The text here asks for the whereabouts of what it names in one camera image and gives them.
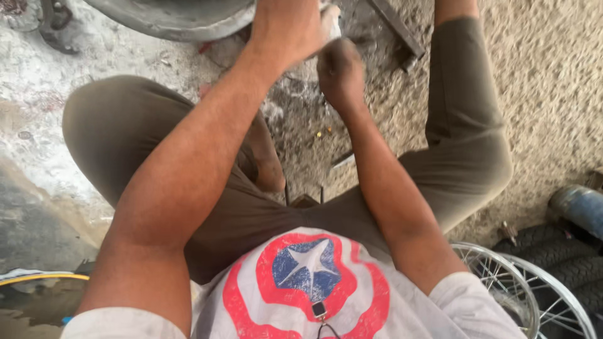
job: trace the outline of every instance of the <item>brown trousers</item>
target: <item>brown trousers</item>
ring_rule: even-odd
[[[82,172],[115,207],[139,165],[193,107],[144,78],[96,81],[69,98],[65,142]],[[400,161],[447,232],[497,196],[513,173],[476,20],[448,22],[434,32],[425,134],[429,148],[406,153]],[[217,205],[185,248],[197,283],[210,281],[243,254],[300,226],[346,236],[375,258],[391,260],[359,187],[320,206],[292,209],[255,187],[249,178],[256,171],[253,153],[243,145]]]

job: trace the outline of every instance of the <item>wheel rim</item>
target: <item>wheel rim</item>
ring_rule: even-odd
[[[559,280],[531,262],[516,256],[502,256],[509,260],[522,274],[532,293],[539,290],[551,290],[556,300],[551,305],[538,310],[540,326],[551,324],[580,335],[586,339],[597,339],[597,334],[586,310],[580,302]],[[538,329],[537,338],[547,337]]]
[[[522,332],[528,338],[536,339],[540,329],[538,303],[523,274],[513,263],[500,254],[475,244],[455,242],[451,246]]]

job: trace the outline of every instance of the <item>black tire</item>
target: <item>black tire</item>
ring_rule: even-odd
[[[576,258],[552,267],[548,272],[571,291],[603,280],[603,257]]]
[[[514,246],[510,240],[505,239],[499,241],[492,249],[495,252],[517,255],[521,251],[540,244],[541,242],[555,239],[567,239],[565,231],[559,227],[545,224],[519,231],[519,234],[516,237],[517,246]]]
[[[573,295],[589,314],[603,312],[603,280],[581,286],[574,291]]]
[[[545,270],[570,259],[596,255],[597,252],[592,247],[575,239],[546,241],[517,254]]]

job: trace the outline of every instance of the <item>hand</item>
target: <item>hand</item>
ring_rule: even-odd
[[[249,48],[284,71],[321,49],[323,28],[318,0],[259,0]]]
[[[346,124],[355,115],[368,112],[362,59],[349,39],[334,40],[320,52],[318,81],[325,98]]]

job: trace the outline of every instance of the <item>person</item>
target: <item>person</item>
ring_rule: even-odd
[[[435,0],[428,149],[395,158],[339,39],[320,88],[359,188],[309,209],[263,194],[284,178],[256,113],[323,47],[320,20],[316,0],[259,0],[249,43],[196,106],[137,77],[73,93],[65,141],[116,210],[64,339],[525,337],[443,236],[513,170],[476,0]]]

